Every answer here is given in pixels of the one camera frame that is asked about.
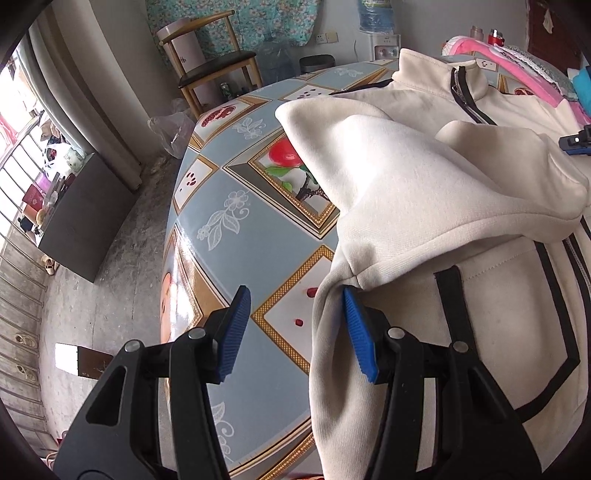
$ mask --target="chair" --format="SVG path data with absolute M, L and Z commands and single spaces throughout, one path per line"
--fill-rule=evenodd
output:
M 203 113 L 203 106 L 199 102 L 199 99 L 193 90 L 199 85 L 241 68 L 244 78 L 246 79 L 246 83 L 252 90 L 253 85 L 246 68 L 247 65 L 250 65 L 252 68 L 252 74 L 255 78 L 256 86 L 258 88 L 262 87 L 261 73 L 259 72 L 255 60 L 256 53 L 253 51 L 240 50 L 240 45 L 238 45 L 238 40 L 236 39 L 236 35 L 234 34 L 234 30 L 232 29 L 232 24 L 230 23 L 229 19 L 229 17 L 234 13 L 234 10 L 228 10 L 226 12 L 209 15 L 207 17 L 197 18 L 192 22 L 182 26 L 176 32 L 164 38 L 160 42 L 160 46 L 162 47 L 164 47 L 166 44 L 170 44 L 170 51 L 172 53 L 174 63 L 176 64 L 177 73 L 180 75 L 178 88 L 181 89 L 184 97 L 187 100 L 187 103 L 189 104 L 189 107 L 191 107 L 191 111 L 196 118 L 199 118 L 199 116 Z M 209 60 L 199 67 L 196 67 L 193 70 L 189 70 L 187 73 L 185 73 L 183 64 L 181 63 L 180 58 L 178 57 L 178 54 L 171 42 L 181 35 L 195 31 L 198 28 L 204 27 L 205 25 L 215 22 L 216 20 L 221 20 L 222 18 L 226 23 L 226 28 L 230 34 L 230 40 L 236 50 L 226 53 L 225 55 L 217 57 L 213 60 Z

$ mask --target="concrete floor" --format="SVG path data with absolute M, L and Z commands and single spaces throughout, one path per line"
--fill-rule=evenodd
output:
M 137 338 L 159 343 L 160 278 L 164 235 L 179 160 L 144 179 L 138 201 L 125 219 L 95 283 L 59 268 L 48 285 L 41 315 L 40 383 L 50 433 L 61 436 L 96 381 L 55 366 L 56 342 L 115 355 Z M 160 431 L 164 466 L 174 467 L 170 420 L 160 388 Z

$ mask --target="pink blanket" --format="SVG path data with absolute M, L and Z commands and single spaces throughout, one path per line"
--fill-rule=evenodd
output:
M 511 55 L 510 50 L 463 36 L 453 37 L 443 47 L 443 55 L 470 54 L 473 51 L 477 51 L 487 59 L 498 63 L 539 98 L 553 107 L 557 107 L 564 100 L 560 92 L 545 78 L 531 69 L 526 70 L 523 68 L 519 61 Z M 581 125 L 591 124 L 591 118 L 585 114 L 580 103 L 569 102 L 569 104 L 575 118 Z

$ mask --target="gold border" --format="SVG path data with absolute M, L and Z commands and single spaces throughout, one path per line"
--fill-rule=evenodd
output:
M 389 70 L 389 69 L 382 67 L 382 68 L 376 70 L 375 72 L 371 72 L 370 74 L 367 75 L 367 77 L 363 77 L 362 79 L 358 80 L 357 82 L 352 83 L 351 85 L 347 85 L 345 87 L 344 91 L 346 92 L 350 88 L 358 87 L 360 85 L 367 85 L 368 83 L 372 83 L 375 79 L 381 77 L 382 74 L 384 74 L 384 72 L 386 72 L 387 70 Z
M 318 75 L 320 75 L 322 73 L 326 73 L 333 68 L 334 67 L 328 67 L 326 69 L 316 70 L 315 72 L 302 73 L 301 75 L 298 75 L 297 77 L 294 77 L 294 78 L 296 78 L 297 80 L 303 80 L 304 82 L 308 82 L 309 80 L 316 78 Z
M 191 303 L 191 308 L 193 308 L 193 318 L 199 317 L 199 320 L 201 320 L 203 318 L 203 312 L 199 307 L 199 303 L 197 302 L 197 298 L 195 297 L 195 292 L 193 291 L 193 288 L 189 283 L 189 277 L 187 275 L 187 272 L 185 271 L 177 236 L 180 236 L 180 232 L 178 230 L 178 227 L 174 225 L 173 230 L 170 233 L 170 237 L 168 238 L 168 245 L 164 250 L 164 260 L 166 260 L 166 257 L 168 256 L 170 247 L 174 245 L 174 260 L 177 263 L 178 271 L 180 273 L 179 276 L 181 278 L 181 282 L 183 283 L 183 287 L 187 292 L 187 297 L 189 298 L 189 302 Z
M 237 116 L 232 117 L 230 120 L 228 120 L 227 122 L 225 122 L 224 124 L 220 125 L 218 128 L 216 128 L 207 138 L 203 139 L 201 138 L 199 135 L 197 135 L 195 133 L 195 130 L 193 130 L 193 133 L 191 135 L 191 140 L 189 141 L 189 145 L 191 145 L 194 148 L 197 148 L 197 150 L 201 150 L 205 145 L 207 145 L 207 143 L 212 140 L 215 136 L 217 136 L 218 133 L 220 133 L 221 131 L 225 130 L 226 127 L 234 122 L 236 122 L 237 120 L 240 120 L 243 116 L 249 114 L 250 112 L 256 110 L 257 108 L 259 108 L 260 106 L 269 103 L 271 100 L 267 99 L 267 98 L 260 98 L 260 97 L 251 97 L 248 95 L 242 95 L 240 97 L 238 97 L 236 100 L 243 102 L 245 104 L 247 104 L 248 106 L 239 114 L 237 114 Z M 214 109 L 223 107 L 225 105 L 218 105 L 217 107 L 212 108 L 211 110 L 208 110 L 207 112 L 205 112 L 203 115 L 207 115 L 209 112 L 211 112 Z M 199 124 L 199 120 L 201 120 L 203 118 L 203 115 L 199 117 L 199 119 L 197 120 L 197 124 L 195 126 L 195 128 L 197 128 L 197 125 Z
M 284 189 L 277 182 L 274 180 L 275 177 L 272 177 L 267 172 L 265 172 L 264 168 L 262 168 L 258 164 L 258 160 L 263 157 L 269 150 L 275 145 L 279 140 L 287 138 L 285 132 L 271 143 L 269 143 L 265 148 L 263 148 L 256 156 L 252 157 L 247 163 L 256 170 L 256 172 L 263 177 L 267 182 L 271 184 L 271 186 L 278 191 L 282 196 L 284 196 L 295 208 L 297 208 L 301 213 L 303 213 L 308 220 L 310 220 L 317 229 L 322 228 L 322 225 L 326 222 L 327 218 L 335 211 L 335 204 L 329 201 L 329 204 L 326 208 L 322 211 L 320 215 L 315 215 L 312 211 L 310 211 L 304 202 L 301 202 L 296 199 L 296 196 L 293 192 L 289 192 L 288 190 Z
M 383 60 L 389 60 L 388 63 L 376 63 L 378 60 L 364 60 L 361 61 L 360 63 L 369 63 L 370 65 L 377 65 L 380 68 L 383 69 L 387 69 L 387 70 L 392 70 L 388 68 L 388 65 L 390 65 L 391 63 L 394 63 L 395 61 L 400 60 L 400 57 L 398 57 L 397 59 L 383 59 Z
M 284 102 L 292 102 L 293 100 L 286 100 L 285 97 L 289 97 L 293 93 L 296 93 L 298 90 L 302 90 L 302 88 L 304 88 L 306 86 L 311 86 L 311 87 L 316 87 L 316 88 L 322 88 L 324 90 L 332 90 L 333 93 L 339 91 L 338 89 L 335 89 L 335 88 L 332 88 L 332 87 L 325 87 L 325 86 L 322 86 L 322 85 L 315 85 L 314 83 L 310 83 L 310 82 L 307 82 L 305 80 L 304 80 L 304 82 L 305 82 L 305 84 L 303 84 L 302 86 L 296 88 L 295 90 L 292 90 L 289 93 L 286 93 L 283 97 L 280 97 L 279 100 L 283 100 Z
M 376 82 L 383 82 L 384 80 L 389 80 L 392 78 L 392 74 L 395 72 L 395 70 L 388 70 L 386 69 L 386 71 L 379 76 L 378 78 L 374 79 Z
M 178 262 L 178 267 L 179 267 L 179 270 L 182 275 L 181 279 L 183 280 L 183 286 L 185 286 L 185 289 L 187 290 L 187 294 L 190 297 L 191 306 L 192 306 L 193 300 L 196 302 L 197 305 L 199 305 L 199 304 L 197 303 L 197 299 L 194 298 L 193 288 L 189 286 L 189 277 L 188 277 L 187 272 L 185 270 L 185 268 L 186 268 L 185 263 L 186 262 L 183 257 L 187 257 L 186 260 L 189 263 L 189 266 L 194 267 L 197 271 L 197 274 L 202 275 L 202 277 L 204 278 L 207 285 L 212 289 L 214 295 L 220 299 L 220 302 L 225 304 L 226 306 L 228 306 L 227 301 L 221 296 L 221 294 L 218 292 L 218 290 L 215 288 L 215 286 L 213 286 L 211 279 L 203 271 L 202 267 L 197 262 L 197 259 L 195 259 L 195 257 L 193 256 L 193 254 L 190 251 L 188 251 L 185 247 L 182 246 L 182 244 L 181 244 L 183 241 L 182 239 L 183 239 L 183 234 L 180 232 L 180 229 L 178 228 L 178 226 L 174 225 L 173 229 L 170 233 L 170 236 L 168 237 L 167 246 L 164 250 L 164 259 L 166 259 L 166 257 L 168 256 L 168 253 L 170 252 L 170 247 L 172 245 L 174 245 L 175 260 Z M 191 328 L 194 328 L 198 325 L 199 325 L 199 320 L 198 321 L 193 320 L 185 329 L 185 333 L 188 332 Z M 164 394 L 166 396 L 167 403 L 170 403 L 170 379 L 169 378 L 166 378 L 164 381 Z M 241 465 L 238 465 L 236 468 L 232 469 L 229 472 L 230 476 L 239 475 L 240 473 L 243 473 L 243 472 L 249 470 L 253 466 L 267 460 L 270 456 L 274 455 L 277 452 L 277 450 L 280 450 L 285 445 L 292 442 L 295 437 L 301 435 L 303 432 L 305 432 L 309 428 L 311 428 L 311 418 L 307 417 L 304 421 L 302 421 L 295 428 L 293 428 L 292 431 L 290 431 L 289 433 L 284 435 L 282 438 L 278 439 L 272 445 L 269 445 L 265 450 L 263 450 L 262 452 L 260 452 L 259 454 L 257 454 L 256 456 L 254 456 L 253 458 L 248 460 L 247 462 L 245 462 Z M 302 442 L 300 442 L 295 447 L 295 449 L 292 450 L 284 459 L 290 458 L 290 455 L 293 455 L 293 453 L 296 449 L 301 448 L 305 441 L 306 441 L 305 439 L 302 440 Z M 296 456 L 293 461 L 297 460 L 299 458 L 299 456 Z
M 207 176 L 206 176 L 206 177 L 205 177 L 205 178 L 204 178 L 202 181 L 200 181 L 200 182 L 199 182 L 199 184 L 198 184 L 198 185 L 195 187 L 195 189 L 194 189 L 194 190 L 191 192 L 191 195 L 189 195 L 189 197 L 187 198 L 187 200 L 185 200 L 185 202 L 183 203 L 183 207 L 182 207 L 182 208 L 181 208 L 181 207 L 179 207 L 179 206 L 177 205 L 177 201 L 174 199 L 174 196 L 176 195 L 176 193 L 177 193 L 177 190 L 178 190 L 178 187 L 177 187 L 177 189 L 176 189 L 176 190 L 174 191 L 174 193 L 173 193 L 173 206 L 174 206 L 174 211 L 175 211 L 175 212 L 177 212 L 177 216 L 178 216 L 178 215 L 179 215 L 179 214 L 180 214 L 180 213 L 183 211 L 183 208 L 185 207 L 185 205 L 186 205 L 186 204 L 188 204 L 188 203 L 189 203 L 189 200 L 190 200 L 190 199 L 193 197 L 193 195 L 195 195 L 195 192 L 199 190 L 199 187 L 200 187 L 201 185 L 203 185 L 203 184 L 204 184 L 204 183 L 205 183 L 205 182 L 206 182 L 206 181 L 209 179 L 209 177 L 211 177 L 211 176 L 212 176 L 212 175 L 213 175 L 215 172 L 217 172 L 217 171 L 218 171 L 218 169 L 219 169 L 219 167 L 218 167 L 218 166 L 217 166 L 217 165 L 216 165 L 214 162 L 212 162 L 212 161 L 211 161 L 211 160 L 209 160 L 207 157 L 204 157 L 203 155 L 201 155 L 200 153 L 198 153 L 198 154 L 197 154 L 197 157 L 195 158 L 195 161 L 194 161 L 194 162 L 192 162 L 192 163 L 189 165 L 189 167 L 188 167 L 188 168 L 187 168 L 187 169 L 186 169 L 186 170 L 183 172 L 183 175 L 181 176 L 181 178 L 182 178 L 182 179 L 183 179 L 183 178 L 184 178 L 184 176 L 187 174 L 187 172 L 188 172 L 189 170 L 191 170 L 191 167 L 192 167 L 193 165 L 195 165 L 195 162 L 197 162 L 198 160 L 199 160 L 201 163 L 204 163 L 205 165 L 207 165 L 207 166 L 208 166 L 209 168 L 211 168 L 212 170 L 211 170 L 211 172 L 209 172 L 209 173 L 207 174 Z
M 310 373 L 310 364 L 301 356 L 295 348 L 293 348 L 279 333 L 275 330 L 267 320 L 265 314 L 271 310 L 275 304 L 287 294 L 302 277 L 316 265 L 322 258 L 326 257 L 332 262 L 334 253 L 326 245 L 320 245 L 312 256 L 306 260 L 295 273 L 289 277 L 281 287 L 279 287 L 271 297 L 266 299 L 263 304 L 258 307 L 251 315 L 252 320 L 261 328 L 267 336 L 285 353 L 301 370 L 308 375 Z
M 258 480 L 275 480 L 291 467 L 302 455 L 315 445 L 314 436 L 310 433 L 302 442 L 295 447 L 289 455 L 279 461 L 271 470 L 260 476 Z
M 264 139 L 260 140 L 258 143 L 265 142 L 265 141 L 269 140 L 270 138 L 272 138 L 274 135 L 282 135 L 282 134 L 283 134 L 282 128 L 278 128 L 275 132 L 273 132 L 271 135 L 268 135 Z M 268 193 L 263 192 L 258 185 L 245 179 L 244 177 L 242 177 L 240 174 L 238 174 L 237 172 L 235 172 L 232 169 L 232 167 L 236 167 L 238 165 L 246 165 L 248 163 L 247 161 L 244 163 L 234 163 L 234 164 L 232 162 L 234 162 L 238 157 L 245 155 L 246 152 L 248 152 L 248 150 L 250 150 L 251 148 L 255 148 L 256 145 L 258 145 L 258 143 L 250 146 L 244 152 L 240 153 L 236 158 L 233 158 L 232 160 L 227 162 L 222 167 L 222 169 L 228 175 L 230 175 L 231 177 L 236 179 L 240 184 L 244 185 L 247 188 L 250 188 L 265 203 L 267 203 L 268 205 L 270 205 L 271 207 L 276 209 L 281 215 L 284 215 L 285 217 L 287 217 L 287 219 L 289 221 L 295 223 L 299 228 L 306 231 L 310 235 L 313 235 L 314 238 L 317 238 L 318 240 L 322 240 L 333 229 L 337 220 L 339 219 L 339 215 L 335 215 L 335 217 L 332 220 L 330 220 L 329 222 L 326 222 L 320 229 L 317 229 L 314 225 L 311 225 L 310 223 L 308 223 L 306 218 L 301 218 L 301 217 L 297 216 L 294 212 L 288 210 L 284 205 L 280 204 L 277 200 L 275 200 L 273 197 L 271 197 Z
M 294 438 L 299 437 L 306 430 L 312 428 L 312 420 L 310 417 L 305 419 L 302 423 L 300 423 L 295 429 L 293 429 L 289 434 L 284 436 L 282 439 L 277 440 L 273 445 L 270 445 L 261 453 L 259 453 L 256 457 L 251 458 L 247 462 L 243 463 L 242 465 L 237 466 L 236 468 L 232 469 L 229 473 L 230 476 L 240 475 L 244 473 L 254 466 L 257 466 L 259 463 L 264 462 L 270 456 L 274 455 L 278 450 L 281 450 L 284 446 L 288 445 L 290 442 L 294 440 Z
M 507 85 L 507 78 L 502 73 L 499 74 L 499 84 L 498 90 L 501 93 L 509 93 L 509 85 Z

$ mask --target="trash can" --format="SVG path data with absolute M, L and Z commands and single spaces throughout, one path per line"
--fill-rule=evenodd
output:
M 336 65 L 332 55 L 311 55 L 300 58 L 300 73 L 318 72 L 318 70 L 329 69 Z
M 171 24 L 166 25 L 166 27 L 158 30 L 156 36 L 159 40 L 162 40 L 169 35 L 172 35 L 179 28 L 188 24 L 190 21 L 190 18 L 179 18 L 177 21 L 174 21 Z M 174 70 L 177 71 L 179 76 L 205 63 L 205 57 L 203 56 L 203 52 L 201 51 L 201 46 L 199 45 L 195 32 L 189 32 L 185 35 L 175 38 L 172 41 L 172 44 L 174 45 L 174 49 L 177 52 L 181 63 L 183 64 L 184 72 L 178 72 L 177 66 L 170 51 L 170 45 L 165 45 L 164 51 L 166 52 L 166 55 L 168 55 L 170 63 L 173 64 Z M 195 87 L 193 90 L 195 91 L 199 102 L 203 105 L 204 110 L 210 110 L 224 102 L 222 93 L 214 81 L 207 82 L 203 85 Z

